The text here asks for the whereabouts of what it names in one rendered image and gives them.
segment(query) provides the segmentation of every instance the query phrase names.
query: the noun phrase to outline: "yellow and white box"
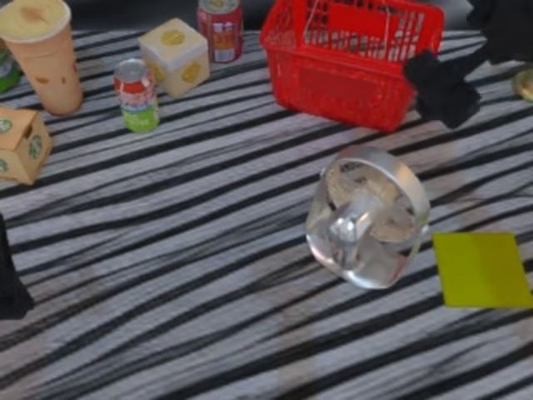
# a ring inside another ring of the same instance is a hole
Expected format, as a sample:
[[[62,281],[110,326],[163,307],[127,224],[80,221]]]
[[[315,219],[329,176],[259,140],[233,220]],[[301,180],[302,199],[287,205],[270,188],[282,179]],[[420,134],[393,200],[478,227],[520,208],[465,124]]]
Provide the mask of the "yellow and white box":
[[[171,19],[141,36],[139,45],[157,84],[174,98],[211,74],[207,40],[181,19]]]
[[[51,151],[39,112],[0,107],[0,179],[32,185]]]

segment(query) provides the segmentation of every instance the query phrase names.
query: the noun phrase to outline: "sticky note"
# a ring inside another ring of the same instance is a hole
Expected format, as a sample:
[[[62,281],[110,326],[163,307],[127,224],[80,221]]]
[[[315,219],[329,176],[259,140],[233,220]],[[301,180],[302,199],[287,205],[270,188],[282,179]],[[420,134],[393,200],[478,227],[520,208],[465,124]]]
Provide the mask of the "sticky note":
[[[433,247],[446,306],[533,308],[511,233],[435,233]]]

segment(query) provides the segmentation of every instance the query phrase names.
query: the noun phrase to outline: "plastic shopping basket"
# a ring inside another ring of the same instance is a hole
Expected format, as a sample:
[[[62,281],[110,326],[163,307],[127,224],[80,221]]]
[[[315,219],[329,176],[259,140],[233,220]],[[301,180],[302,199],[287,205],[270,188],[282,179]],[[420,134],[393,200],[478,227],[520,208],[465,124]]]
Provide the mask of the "plastic shopping basket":
[[[385,132],[414,89],[406,61],[441,43],[443,12],[407,0],[277,0],[265,22],[276,100],[284,107]]]

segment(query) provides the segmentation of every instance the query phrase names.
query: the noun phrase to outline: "table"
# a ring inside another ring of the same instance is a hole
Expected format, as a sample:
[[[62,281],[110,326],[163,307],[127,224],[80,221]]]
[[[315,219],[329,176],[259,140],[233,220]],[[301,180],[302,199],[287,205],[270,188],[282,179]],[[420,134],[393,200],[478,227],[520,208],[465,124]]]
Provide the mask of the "table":
[[[0,322],[2,400],[531,399],[533,311],[444,307],[428,239],[392,289],[353,288],[313,260],[303,227],[320,169],[371,144],[419,174],[435,230],[512,231],[531,271],[518,64],[471,77],[483,109],[455,132],[409,112],[386,136],[278,107],[250,32],[240,62],[161,96],[162,125],[131,134],[111,78],[138,34],[76,33],[86,102],[46,114],[55,148],[34,187],[1,183],[37,301]],[[449,32],[443,55],[481,40]],[[26,83],[0,102],[38,107]]]

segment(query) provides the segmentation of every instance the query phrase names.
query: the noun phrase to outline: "clear plastic object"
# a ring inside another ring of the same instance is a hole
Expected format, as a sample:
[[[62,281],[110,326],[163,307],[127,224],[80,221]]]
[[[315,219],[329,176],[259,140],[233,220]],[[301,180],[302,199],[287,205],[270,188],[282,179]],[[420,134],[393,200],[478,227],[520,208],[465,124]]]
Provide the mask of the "clear plastic object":
[[[306,236],[316,260],[362,288],[389,288],[429,230],[430,202],[403,162],[349,147],[322,171]]]

